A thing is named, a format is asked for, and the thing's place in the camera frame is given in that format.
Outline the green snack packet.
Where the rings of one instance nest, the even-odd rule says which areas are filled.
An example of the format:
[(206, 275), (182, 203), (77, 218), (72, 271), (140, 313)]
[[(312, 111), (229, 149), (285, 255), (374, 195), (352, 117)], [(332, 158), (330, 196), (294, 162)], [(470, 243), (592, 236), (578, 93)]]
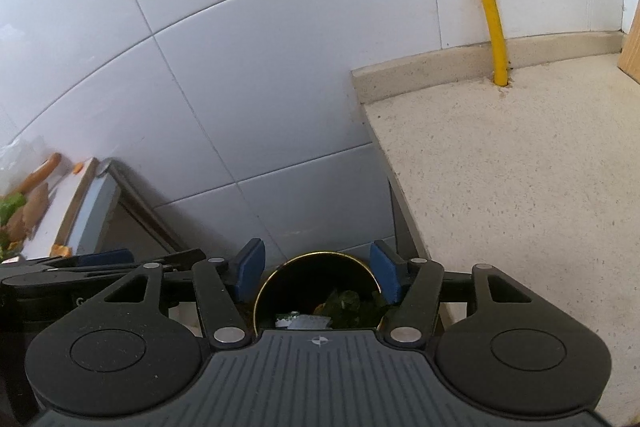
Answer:
[(330, 323), (331, 319), (323, 315), (291, 312), (277, 317), (274, 327), (290, 331), (326, 331), (330, 329)]

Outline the black trash bin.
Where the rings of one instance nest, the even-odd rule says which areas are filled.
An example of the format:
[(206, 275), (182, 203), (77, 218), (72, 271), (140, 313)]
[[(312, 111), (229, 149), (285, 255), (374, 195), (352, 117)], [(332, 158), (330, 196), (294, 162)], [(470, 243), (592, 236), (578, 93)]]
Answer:
[(372, 270), (359, 259), (315, 251), (285, 262), (259, 289), (256, 332), (277, 329), (290, 317), (323, 317), (326, 329), (378, 329), (390, 305)]

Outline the steel side counter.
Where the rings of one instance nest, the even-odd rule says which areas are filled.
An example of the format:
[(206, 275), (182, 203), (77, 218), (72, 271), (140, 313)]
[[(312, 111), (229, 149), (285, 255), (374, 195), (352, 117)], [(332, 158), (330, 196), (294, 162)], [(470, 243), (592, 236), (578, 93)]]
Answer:
[(75, 217), (66, 246), (74, 256), (96, 254), (102, 246), (116, 208), (120, 206), (145, 233), (168, 253), (184, 251), (186, 244), (160, 220), (152, 207), (125, 176), (114, 158), (96, 166), (88, 191)]

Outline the orange carrot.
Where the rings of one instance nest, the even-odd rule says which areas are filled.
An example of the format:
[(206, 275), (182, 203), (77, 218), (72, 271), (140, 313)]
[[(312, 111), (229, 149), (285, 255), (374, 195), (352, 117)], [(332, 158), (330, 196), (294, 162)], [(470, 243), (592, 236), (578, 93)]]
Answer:
[(62, 160), (60, 153), (53, 153), (49, 158), (34, 172), (29, 173), (28, 176), (20, 183), (20, 185), (14, 190), (15, 193), (21, 193), (26, 195), (36, 188), (40, 183), (47, 180), (47, 177), (58, 168)]

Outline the wooden knife block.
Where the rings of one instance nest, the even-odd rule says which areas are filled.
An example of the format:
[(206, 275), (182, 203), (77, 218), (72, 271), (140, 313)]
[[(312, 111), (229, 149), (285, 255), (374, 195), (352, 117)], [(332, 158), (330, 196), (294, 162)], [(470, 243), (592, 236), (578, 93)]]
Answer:
[(640, 83), (640, 5), (634, 13), (634, 20), (617, 66), (636, 83)]

